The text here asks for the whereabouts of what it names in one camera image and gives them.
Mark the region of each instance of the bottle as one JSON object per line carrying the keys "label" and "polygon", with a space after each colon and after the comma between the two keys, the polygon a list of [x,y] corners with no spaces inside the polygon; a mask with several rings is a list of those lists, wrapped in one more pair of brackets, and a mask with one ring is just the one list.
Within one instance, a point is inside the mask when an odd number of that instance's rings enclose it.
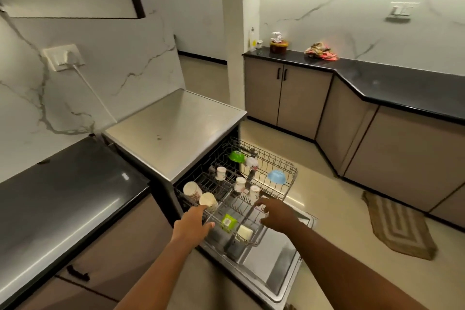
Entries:
{"label": "bottle", "polygon": [[257,47],[257,38],[255,37],[255,29],[252,27],[249,35],[249,51],[253,52]]}

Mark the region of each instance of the cabinet handle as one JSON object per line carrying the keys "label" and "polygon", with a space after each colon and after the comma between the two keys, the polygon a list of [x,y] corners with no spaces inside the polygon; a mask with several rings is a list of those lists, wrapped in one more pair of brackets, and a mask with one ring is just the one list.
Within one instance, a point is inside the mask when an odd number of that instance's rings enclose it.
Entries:
{"label": "cabinet handle", "polygon": [[90,277],[88,273],[80,273],[79,271],[76,271],[73,267],[73,265],[68,265],[66,267],[66,271],[68,271],[70,276],[73,276],[74,278],[80,279],[81,281],[84,282],[89,282]]}

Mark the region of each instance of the door mat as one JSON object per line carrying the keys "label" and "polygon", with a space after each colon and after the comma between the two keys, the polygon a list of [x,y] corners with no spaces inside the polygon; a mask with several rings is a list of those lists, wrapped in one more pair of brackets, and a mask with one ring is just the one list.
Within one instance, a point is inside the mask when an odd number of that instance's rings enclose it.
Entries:
{"label": "door mat", "polygon": [[364,191],[373,233],[386,246],[402,254],[433,260],[438,247],[430,235],[423,213]]}

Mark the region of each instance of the wire rack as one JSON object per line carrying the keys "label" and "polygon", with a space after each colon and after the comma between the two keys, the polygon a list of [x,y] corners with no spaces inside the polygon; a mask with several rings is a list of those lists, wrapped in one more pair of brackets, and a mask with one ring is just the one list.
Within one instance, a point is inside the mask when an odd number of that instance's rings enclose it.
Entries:
{"label": "wire rack", "polygon": [[[254,170],[243,163],[231,161],[229,154],[234,150],[241,151],[246,158],[256,158],[259,162],[259,168]],[[227,169],[224,181],[217,181],[215,179],[218,167],[225,167]],[[284,184],[271,182],[267,176],[272,170],[284,172],[286,182]],[[246,178],[246,188],[248,190],[252,185],[259,186],[261,189],[260,196],[284,200],[297,177],[297,169],[288,161],[282,160],[244,141],[232,138],[220,144],[217,149],[206,157],[203,164],[200,164],[198,168],[195,168],[194,171],[180,179],[174,187],[177,195],[188,206],[198,206],[198,203],[182,193],[183,186],[187,182],[195,181],[203,192],[211,192],[218,202],[218,208],[214,212],[206,210],[204,212],[204,220],[214,221],[222,227],[225,233],[233,234],[237,240],[245,244],[256,246],[264,236],[264,233],[261,233],[264,227],[260,224],[260,219],[266,217],[266,213],[263,212],[264,206],[254,206],[255,201],[252,201],[248,195],[238,193],[234,190],[237,177]],[[238,221],[237,225],[231,230],[222,224],[222,220],[226,214],[229,214]],[[253,231],[250,240],[245,240],[237,233],[240,225],[244,225]]]}

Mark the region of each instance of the green bowl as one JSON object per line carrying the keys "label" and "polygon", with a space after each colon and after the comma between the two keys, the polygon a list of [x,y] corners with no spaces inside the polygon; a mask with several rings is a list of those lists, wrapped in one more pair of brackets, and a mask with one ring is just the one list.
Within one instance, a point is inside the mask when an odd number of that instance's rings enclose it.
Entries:
{"label": "green bowl", "polygon": [[233,162],[237,163],[244,163],[246,161],[246,157],[241,151],[233,151],[229,154],[229,159]]}

